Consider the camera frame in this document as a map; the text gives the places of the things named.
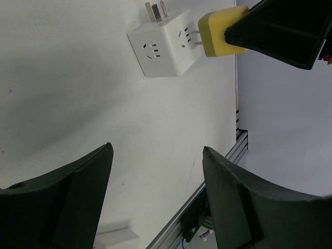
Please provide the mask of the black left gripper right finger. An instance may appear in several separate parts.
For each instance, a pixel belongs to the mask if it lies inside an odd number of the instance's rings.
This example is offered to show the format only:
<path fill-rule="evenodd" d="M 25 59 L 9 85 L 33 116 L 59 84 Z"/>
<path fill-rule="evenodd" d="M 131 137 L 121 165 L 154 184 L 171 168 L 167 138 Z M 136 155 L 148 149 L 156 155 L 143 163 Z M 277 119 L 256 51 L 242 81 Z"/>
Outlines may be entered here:
<path fill-rule="evenodd" d="M 271 183 L 203 149 L 218 248 L 331 248 L 331 197 Z"/>

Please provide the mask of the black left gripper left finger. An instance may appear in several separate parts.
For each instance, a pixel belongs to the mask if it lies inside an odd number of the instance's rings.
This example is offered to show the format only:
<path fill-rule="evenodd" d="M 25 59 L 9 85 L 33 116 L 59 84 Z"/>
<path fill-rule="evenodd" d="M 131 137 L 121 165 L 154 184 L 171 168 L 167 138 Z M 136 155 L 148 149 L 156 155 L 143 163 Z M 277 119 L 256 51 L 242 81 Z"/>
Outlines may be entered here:
<path fill-rule="evenodd" d="M 93 248 L 113 156 L 106 143 L 1 189 L 1 248 Z"/>

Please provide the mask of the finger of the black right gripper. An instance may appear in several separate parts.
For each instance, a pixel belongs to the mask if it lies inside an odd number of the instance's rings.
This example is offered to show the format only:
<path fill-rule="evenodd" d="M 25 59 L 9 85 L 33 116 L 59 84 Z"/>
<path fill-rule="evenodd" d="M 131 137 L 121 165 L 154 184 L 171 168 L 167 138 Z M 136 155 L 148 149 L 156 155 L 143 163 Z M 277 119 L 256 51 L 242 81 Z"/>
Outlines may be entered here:
<path fill-rule="evenodd" d="M 331 29 L 331 1 L 261 1 L 225 31 L 226 43 L 311 70 Z"/>

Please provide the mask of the white USB charger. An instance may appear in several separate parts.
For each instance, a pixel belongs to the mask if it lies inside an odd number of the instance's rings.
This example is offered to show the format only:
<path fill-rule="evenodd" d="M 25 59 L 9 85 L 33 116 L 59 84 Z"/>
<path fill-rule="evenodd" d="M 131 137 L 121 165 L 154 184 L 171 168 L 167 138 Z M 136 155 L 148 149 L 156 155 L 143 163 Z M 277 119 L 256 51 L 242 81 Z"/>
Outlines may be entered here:
<path fill-rule="evenodd" d="M 95 236 L 93 248 L 138 249 L 140 237 L 131 230 L 130 221 L 99 225 Z"/>

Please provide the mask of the yellow dual USB charger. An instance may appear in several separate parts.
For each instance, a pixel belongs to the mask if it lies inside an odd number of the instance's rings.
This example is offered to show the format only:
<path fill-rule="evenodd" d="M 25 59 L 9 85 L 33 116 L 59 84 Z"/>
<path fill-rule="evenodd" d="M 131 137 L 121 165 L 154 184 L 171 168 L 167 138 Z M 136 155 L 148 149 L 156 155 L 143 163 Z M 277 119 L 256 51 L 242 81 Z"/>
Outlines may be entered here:
<path fill-rule="evenodd" d="M 226 42 L 225 31 L 248 13 L 248 5 L 240 5 L 205 14 L 198 21 L 198 30 L 193 31 L 201 38 L 200 41 L 194 43 L 194 46 L 203 46 L 207 57 L 246 53 L 246 48 L 230 45 Z"/>

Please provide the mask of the white cube socket adapter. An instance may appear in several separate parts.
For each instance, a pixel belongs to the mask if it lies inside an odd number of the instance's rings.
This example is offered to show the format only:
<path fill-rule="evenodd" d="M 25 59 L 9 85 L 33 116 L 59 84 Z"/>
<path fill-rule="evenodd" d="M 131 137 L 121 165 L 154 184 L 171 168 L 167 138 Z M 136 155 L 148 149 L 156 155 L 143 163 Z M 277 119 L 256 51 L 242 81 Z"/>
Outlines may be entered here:
<path fill-rule="evenodd" d="M 149 21 L 127 33 L 146 77 L 183 75 L 201 56 L 190 9 L 168 13 L 163 1 L 145 3 Z"/>

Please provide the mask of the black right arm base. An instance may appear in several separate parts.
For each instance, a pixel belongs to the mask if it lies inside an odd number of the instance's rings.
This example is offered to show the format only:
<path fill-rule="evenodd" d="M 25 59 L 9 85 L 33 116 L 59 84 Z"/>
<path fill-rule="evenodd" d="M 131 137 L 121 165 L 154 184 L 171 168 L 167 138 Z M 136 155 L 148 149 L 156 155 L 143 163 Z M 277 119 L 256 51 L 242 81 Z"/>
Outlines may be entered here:
<path fill-rule="evenodd" d="M 183 239 L 189 243 L 205 219 L 211 215 L 206 190 L 203 190 L 181 217 L 181 233 Z"/>

